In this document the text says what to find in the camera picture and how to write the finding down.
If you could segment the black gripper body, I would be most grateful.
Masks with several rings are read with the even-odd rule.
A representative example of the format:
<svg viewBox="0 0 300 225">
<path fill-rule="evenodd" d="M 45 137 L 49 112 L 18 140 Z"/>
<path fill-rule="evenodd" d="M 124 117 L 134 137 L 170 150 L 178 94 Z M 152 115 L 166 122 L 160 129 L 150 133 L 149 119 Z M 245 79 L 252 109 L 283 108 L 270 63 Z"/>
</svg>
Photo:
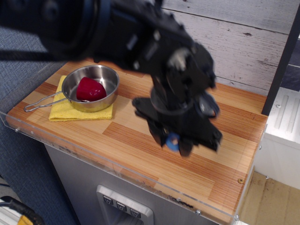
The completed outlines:
<svg viewBox="0 0 300 225">
<path fill-rule="evenodd" d="M 150 98 L 135 98 L 132 104 L 136 108 L 137 116 L 168 126 L 169 134 L 172 132 L 178 134 L 180 138 L 196 140 L 199 145 L 217 151 L 222 133 L 210 122 L 211 118 L 200 115 L 195 109 L 196 102 L 202 94 L 176 110 L 167 109 L 155 91 L 151 92 Z"/>
</svg>

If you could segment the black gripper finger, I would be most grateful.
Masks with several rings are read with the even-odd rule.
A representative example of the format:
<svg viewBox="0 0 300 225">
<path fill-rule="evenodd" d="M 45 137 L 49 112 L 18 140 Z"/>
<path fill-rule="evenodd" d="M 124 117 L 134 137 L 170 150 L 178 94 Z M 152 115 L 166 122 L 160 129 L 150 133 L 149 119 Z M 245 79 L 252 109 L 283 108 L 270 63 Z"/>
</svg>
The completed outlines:
<svg viewBox="0 0 300 225">
<path fill-rule="evenodd" d="M 147 120 L 149 131 L 155 142 L 163 147 L 169 134 L 169 127 L 154 120 Z"/>
<path fill-rule="evenodd" d="M 189 157 L 194 146 L 198 146 L 199 142 L 193 139 L 182 137 L 179 140 L 179 152 L 182 157 Z"/>
</svg>

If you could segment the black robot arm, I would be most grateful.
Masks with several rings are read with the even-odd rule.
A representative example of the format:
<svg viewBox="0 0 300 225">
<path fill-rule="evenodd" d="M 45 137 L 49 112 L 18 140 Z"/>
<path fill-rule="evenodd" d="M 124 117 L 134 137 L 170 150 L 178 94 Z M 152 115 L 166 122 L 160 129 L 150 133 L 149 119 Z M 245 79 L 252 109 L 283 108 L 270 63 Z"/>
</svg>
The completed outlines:
<svg viewBox="0 0 300 225">
<path fill-rule="evenodd" d="M 149 74 L 150 97 L 135 98 L 133 106 L 154 140 L 183 157 L 197 145 L 217 150 L 222 134 L 210 118 L 218 115 L 219 107 L 206 92 L 215 87 L 213 59 L 161 6 L 160 0 L 3 0 L 1 26 L 37 35 L 46 52 L 3 50 L 0 58 L 90 57 Z"/>
</svg>

